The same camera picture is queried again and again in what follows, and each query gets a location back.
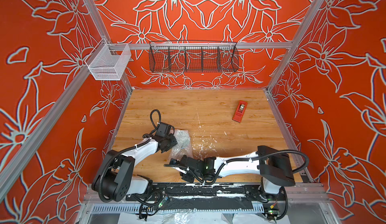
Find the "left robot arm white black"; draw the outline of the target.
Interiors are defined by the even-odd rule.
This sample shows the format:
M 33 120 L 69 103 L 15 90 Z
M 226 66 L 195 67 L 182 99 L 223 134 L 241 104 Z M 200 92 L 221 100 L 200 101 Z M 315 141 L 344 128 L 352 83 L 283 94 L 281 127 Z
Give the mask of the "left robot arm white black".
M 99 167 L 91 188 L 98 193 L 102 202 L 119 202 L 127 195 L 148 194 L 151 180 L 133 175 L 134 168 L 145 158 L 157 153 L 169 151 L 177 144 L 173 134 L 166 137 L 146 137 L 132 147 L 121 151 L 110 150 Z

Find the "clear bubble wrap sheet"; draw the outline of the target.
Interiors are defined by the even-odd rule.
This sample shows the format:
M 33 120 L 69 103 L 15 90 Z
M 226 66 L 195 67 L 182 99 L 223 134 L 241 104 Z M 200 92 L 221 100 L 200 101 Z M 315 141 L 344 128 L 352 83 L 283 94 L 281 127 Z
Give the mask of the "clear bubble wrap sheet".
M 184 155 L 192 158 L 193 148 L 191 144 L 189 131 L 185 129 L 176 129 L 174 133 L 174 137 L 177 140 L 177 144 L 171 148 L 168 159 L 181 160 L 181 158 Z

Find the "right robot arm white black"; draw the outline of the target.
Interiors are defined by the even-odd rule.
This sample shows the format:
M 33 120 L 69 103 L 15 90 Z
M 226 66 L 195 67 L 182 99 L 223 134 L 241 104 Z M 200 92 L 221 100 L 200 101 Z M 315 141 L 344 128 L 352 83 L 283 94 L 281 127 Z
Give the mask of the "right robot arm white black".
M 182 180 L 198 181 L 213 185 L 218 179 L 236 174 L 257 174 L 261 183 L 255 198 L 267 203 L 285 187 L 295 186 L 294 174 L 308 167 L 309 157 L 298 150 L 276 150 L 268 146 L 258 146 L 256 152 L 236 157 L 208 157 L 198 160 L 184 155 L 180 160 L 171 159 L 165 167 L 180 172 Z

